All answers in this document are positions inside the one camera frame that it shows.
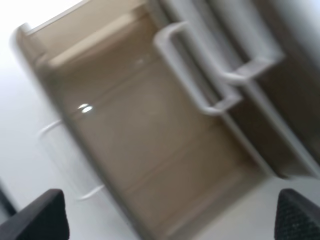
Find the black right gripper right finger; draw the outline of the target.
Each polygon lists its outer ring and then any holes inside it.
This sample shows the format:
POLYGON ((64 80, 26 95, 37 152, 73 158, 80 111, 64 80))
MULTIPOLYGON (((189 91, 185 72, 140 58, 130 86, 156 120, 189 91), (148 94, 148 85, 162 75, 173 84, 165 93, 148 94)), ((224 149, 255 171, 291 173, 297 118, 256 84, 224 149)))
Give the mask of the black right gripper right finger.
POLYGON ((320 207, 291 188, 278 195, 275 240, 319 240, 320 207))

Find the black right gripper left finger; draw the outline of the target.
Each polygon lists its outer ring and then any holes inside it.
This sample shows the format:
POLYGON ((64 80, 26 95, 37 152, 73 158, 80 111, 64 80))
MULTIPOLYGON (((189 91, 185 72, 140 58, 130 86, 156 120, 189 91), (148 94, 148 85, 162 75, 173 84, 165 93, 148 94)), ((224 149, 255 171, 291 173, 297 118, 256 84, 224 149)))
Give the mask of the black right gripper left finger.
POLYGON ((49 189, 0 225, 2 240, 68 240, 65 195, 49 189))

